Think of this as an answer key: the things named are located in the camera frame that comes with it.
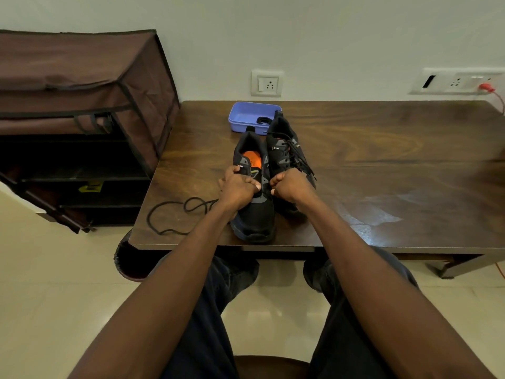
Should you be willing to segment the person's right hand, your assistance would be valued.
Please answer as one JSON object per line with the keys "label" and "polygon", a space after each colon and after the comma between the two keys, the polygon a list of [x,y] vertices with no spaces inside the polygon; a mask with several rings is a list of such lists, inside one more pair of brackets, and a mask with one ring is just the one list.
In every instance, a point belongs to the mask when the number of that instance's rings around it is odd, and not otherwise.
{"label": "person's right hand", "polygon": [[295,205],[309,202],[317,195],[315,188],[309,183],[307,175],[298,169],[288,169],[282,181],[284,197],[281,198]]}

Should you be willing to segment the dark blue trousers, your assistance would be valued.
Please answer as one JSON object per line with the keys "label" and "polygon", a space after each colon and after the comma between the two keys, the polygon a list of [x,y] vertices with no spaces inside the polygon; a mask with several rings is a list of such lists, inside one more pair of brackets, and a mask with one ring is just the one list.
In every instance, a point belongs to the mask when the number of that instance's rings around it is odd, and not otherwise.
{"label": "dark blue trousers", "polygon": [[[419,289],[411,273],[393,255],[372,248],[401,276]],[[161,379],[237,378],[238,372],[221,313],[235,296],[257,277],[256,260],[231,262],[214,257],[190,320],[173,351]],[[318,379],[393,378],[395,375],[363,330],[327,256],[309,257],[304,263],[307,284],[324,293],[330,311],[312,357],[309,377]]]}

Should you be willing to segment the dark brown round stool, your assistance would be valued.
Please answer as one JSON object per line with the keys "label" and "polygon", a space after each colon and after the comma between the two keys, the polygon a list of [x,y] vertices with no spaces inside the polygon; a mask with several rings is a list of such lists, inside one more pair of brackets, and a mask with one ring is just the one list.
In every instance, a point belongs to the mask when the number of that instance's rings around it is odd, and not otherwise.
{"label": "dark brown round stool", "polygon": [[114,264],[118,273],[133,282],[142,282],[156,267],[162,253],[158,251],[139,250],[130,244],[132,229],[119,242],[115,254]]}

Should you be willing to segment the loose black shoelace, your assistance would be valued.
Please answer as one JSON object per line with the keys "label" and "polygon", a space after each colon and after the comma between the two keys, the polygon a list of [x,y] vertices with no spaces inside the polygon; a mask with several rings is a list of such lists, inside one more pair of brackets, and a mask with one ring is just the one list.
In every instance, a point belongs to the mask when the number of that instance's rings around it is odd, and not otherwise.
{"label": "loose black shoelace", "polygon": [[[217,199],[214,199],[214,200],[209,200],[209,201],[206,201],[204,200],[203,198],[200,198],[200,197],[190,197],[188,199],[186,199],[185,201],[163,201],[161,203],[158,203],[156,204],[155,206],[153,206],[149,211],[148,211],[148,214],[147,214],[147,217],[146,217],[146,224],[148,226],[148,228],[150,230],[152,230],[155,234],[157,235],[160,235],[160,236],[163,236],[163,235],[167,235],[169,233],[172,233],[172,234],[175,234],[175,235],[182,235],[182,236],[186,236],[188,234],[190,234],[190,231],[187,231],[187,232],[184,232],[184,231],[179,231],[177,229],[173,229],[173,228],[168,228],[168,229],[164,229],[164,230],[159,230],[157,229],[153,223],[152,223],[152,216],[154,214],[154,212],[163,207],[163,206],[167,206],[167,205],[181,205],[182,206],[182,209],[183,211],[188,214],[188,213],[191,213],[199,208],[203,208],[204,209],[204,215],[206,215],[210,210],[212,210],[214,204],[216,204],[218,202],[218,198]],[[188,204],[191,202],[191,201],[197,201],[198,204],[195,205],[194,207],[191,207],[191,208],[188,208]]]}

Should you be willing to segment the person's left hand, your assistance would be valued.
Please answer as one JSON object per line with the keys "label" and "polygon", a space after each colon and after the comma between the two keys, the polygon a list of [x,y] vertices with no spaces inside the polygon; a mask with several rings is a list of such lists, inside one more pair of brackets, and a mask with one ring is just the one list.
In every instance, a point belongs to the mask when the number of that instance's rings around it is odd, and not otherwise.
{"label": "person's left hand", "polygon": [[250,176],[240,174],[240,166],[230,166],[218,180],[220,190],[216,208],[235,213],[248,205],[262,185]]}

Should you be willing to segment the blue plastic tray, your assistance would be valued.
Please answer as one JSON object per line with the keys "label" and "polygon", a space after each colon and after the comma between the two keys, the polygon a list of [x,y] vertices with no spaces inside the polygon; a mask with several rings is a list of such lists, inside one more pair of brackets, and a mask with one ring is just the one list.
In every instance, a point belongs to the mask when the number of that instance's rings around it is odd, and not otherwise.
{"label": "blue plastic tray", "polygon": [[256,120],[258,117],[269,117],[273,120],[277,111],[282,111],[281,106],[270,103],[238,101],[231,108],[228,117],[230,129],[235,133],[244,133],[248,127],[253,127],[258,135],[266,136],[269,126],[258,125]]}

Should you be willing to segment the black laced shoe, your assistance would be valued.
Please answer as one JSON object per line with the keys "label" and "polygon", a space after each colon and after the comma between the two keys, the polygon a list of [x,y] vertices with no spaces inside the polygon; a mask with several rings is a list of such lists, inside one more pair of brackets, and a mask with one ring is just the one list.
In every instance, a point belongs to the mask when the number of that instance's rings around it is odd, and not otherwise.
{"label": "black laced shoe", "polygon": [[300,146],[298,135],[284,117],[282,110],[275,111],[266,137],[270,176],[275,177],[288,169],[306,174],[310,184],[316,187],[316,177]]}

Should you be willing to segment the white switch panel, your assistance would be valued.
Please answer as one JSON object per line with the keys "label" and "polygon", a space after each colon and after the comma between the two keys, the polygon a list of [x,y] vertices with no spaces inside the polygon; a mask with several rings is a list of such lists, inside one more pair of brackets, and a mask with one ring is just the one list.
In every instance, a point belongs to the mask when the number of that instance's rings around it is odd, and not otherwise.
{"label": "white switch panel", "polygon": [[496,87],[505,81],[505,67],[423,68],[411,95],[485,95],[482,84]]}

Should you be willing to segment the white wall socket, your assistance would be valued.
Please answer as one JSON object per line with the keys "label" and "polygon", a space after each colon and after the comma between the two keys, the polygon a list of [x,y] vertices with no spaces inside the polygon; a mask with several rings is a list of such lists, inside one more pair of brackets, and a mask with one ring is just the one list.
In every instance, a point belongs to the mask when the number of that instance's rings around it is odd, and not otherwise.
{"label": "white wall socket", "polygon": [[280,98],[284,75],[284,71],[253,69],[251,71],[250,95]]}

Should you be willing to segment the person's left forearm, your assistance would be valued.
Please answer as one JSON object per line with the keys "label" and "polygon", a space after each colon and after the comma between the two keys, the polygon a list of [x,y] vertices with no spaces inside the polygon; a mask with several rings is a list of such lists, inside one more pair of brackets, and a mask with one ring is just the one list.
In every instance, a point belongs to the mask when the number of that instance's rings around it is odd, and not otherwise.
{"label": "person's left forearm", "polygon": [[218,238],[243,206],[219,199],[117,309],[68,379],[158,379],[204,288]]}

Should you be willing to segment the brown fabric shoe rack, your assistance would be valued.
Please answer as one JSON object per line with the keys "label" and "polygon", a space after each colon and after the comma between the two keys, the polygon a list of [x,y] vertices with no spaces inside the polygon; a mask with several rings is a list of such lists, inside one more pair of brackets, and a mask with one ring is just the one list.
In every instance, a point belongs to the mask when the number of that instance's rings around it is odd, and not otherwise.
{"label": "brown fabric shoe rack", "polygon": [[180,105],[155,30],[0,30],[0,187],[75,233],[133,226]]}

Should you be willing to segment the wooden table leg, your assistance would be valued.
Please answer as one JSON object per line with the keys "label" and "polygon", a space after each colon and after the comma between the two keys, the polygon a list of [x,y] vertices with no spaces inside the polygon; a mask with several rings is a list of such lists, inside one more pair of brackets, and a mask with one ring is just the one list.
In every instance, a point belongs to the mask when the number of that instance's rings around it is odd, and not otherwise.
{"label": "wooden table leg", "polygon": [[442,280],[452,280],[458,276],[489,267],[498,260],[492,255],[450,255],[450,261],[428,261],[425,266]]}

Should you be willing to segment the person's right forearm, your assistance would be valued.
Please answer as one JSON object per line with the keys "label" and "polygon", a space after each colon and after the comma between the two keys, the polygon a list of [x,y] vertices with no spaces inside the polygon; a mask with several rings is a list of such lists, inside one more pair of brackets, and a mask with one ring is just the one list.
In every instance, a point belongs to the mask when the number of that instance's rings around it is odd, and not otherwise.
{"label": "person's right forearm", "polygon": [[363,330],[400,379],[496,379],[438,309],[314,191],[298,208],[316,230]]}

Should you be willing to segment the brown chair seat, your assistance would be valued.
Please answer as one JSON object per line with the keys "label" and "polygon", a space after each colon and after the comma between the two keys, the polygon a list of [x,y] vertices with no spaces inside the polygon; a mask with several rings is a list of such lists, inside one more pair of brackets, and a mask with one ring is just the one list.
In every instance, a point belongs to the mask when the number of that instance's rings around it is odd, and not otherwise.
{"label": "brown chair seat", "polygon": [[278,356],[238,355],[234,357],[240,379],[307,379],[310,364]]}

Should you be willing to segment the black shoe with orange insole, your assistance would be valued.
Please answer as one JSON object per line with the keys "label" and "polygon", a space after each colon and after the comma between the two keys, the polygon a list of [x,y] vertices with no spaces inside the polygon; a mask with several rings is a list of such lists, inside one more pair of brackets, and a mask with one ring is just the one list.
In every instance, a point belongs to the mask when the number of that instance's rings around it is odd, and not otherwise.
{"label": "black shoe with orange insole", "polygon": [[265,243],[274,238],[275,209],[271,195],[271,173],[265,142],[248,126],[242,133],[233,154],[233,165],[239,166],[239,174],[251,177],[260,185],[251,202],[238,211],[231,220],[233,233],[243,241]]}

